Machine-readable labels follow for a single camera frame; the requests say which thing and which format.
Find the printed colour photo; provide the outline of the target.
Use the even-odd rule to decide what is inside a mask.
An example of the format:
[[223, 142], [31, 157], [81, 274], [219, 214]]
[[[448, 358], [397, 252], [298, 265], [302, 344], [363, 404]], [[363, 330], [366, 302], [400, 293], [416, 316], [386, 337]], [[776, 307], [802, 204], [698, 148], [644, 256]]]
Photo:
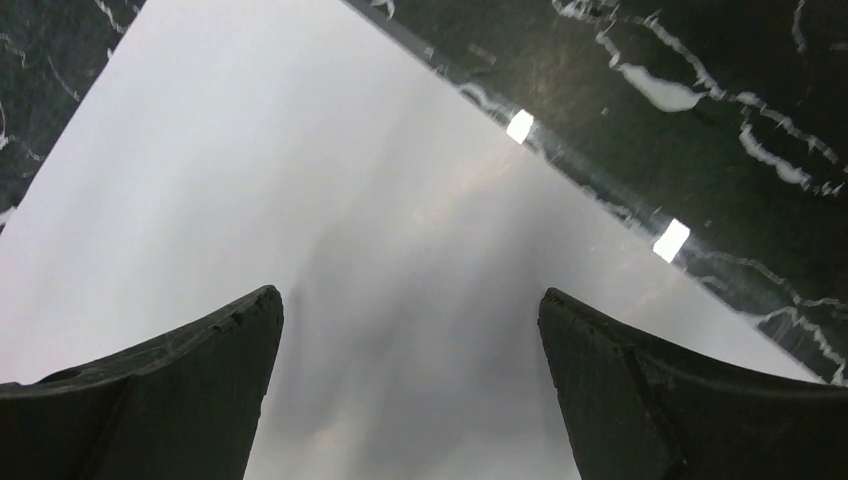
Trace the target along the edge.
[[1, 378], [263, 285], [285, 326], [250, 479], [574, 479], [550, 287], [811, 372], [337, 1], [151, 1], [1, 236]]

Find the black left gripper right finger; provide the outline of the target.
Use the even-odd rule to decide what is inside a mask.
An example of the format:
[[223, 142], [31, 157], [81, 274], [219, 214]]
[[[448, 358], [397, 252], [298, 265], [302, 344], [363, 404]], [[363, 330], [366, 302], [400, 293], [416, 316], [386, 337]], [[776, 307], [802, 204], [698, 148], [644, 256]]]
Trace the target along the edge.
[[847, 391], [739, 367], [555, 288], [538, 328], [584, 479], [843, 479]]

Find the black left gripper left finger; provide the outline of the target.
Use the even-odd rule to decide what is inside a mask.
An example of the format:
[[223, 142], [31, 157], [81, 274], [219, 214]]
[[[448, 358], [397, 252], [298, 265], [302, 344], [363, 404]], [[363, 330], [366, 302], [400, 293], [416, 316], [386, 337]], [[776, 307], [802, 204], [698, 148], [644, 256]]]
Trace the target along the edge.
[[5, 479], [240, 479], [284, 326], [263, 286], [184, 326], [1, 387]]

